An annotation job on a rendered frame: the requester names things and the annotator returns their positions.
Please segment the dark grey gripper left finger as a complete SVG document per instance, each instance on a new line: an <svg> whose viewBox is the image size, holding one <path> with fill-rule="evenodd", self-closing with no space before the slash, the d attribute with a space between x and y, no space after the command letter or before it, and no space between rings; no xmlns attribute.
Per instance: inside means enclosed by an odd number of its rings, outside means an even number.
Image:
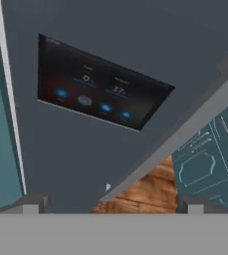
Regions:
<svg viewBox="0 0 228 255"><path fill-rule="evenodd" d="M50 204L49 195L26 194L11 205L0 207L5 214L40 214L47 213Z"/></svg>

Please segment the dark grey fridge door with screen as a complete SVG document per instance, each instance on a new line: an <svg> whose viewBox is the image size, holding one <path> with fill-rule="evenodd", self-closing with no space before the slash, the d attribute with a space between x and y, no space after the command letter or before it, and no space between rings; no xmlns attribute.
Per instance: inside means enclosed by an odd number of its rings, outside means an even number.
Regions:
<svg viewBox="0 0 228 255"><path fill-rule="evenodd" d="M27 193L90 211L220 78L228 0L2 0Z"/></svg>

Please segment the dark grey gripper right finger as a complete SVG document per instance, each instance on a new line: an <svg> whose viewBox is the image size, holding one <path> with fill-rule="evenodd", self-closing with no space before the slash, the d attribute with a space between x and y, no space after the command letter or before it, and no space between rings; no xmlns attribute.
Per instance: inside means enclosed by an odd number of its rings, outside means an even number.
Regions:
<svg viewBox="0 0 228 255"><path fill-rule="evenodd" d="M182 194L176 198L177 213L184 214L227 214L228 208L209 201L200 195Z"/></svg>

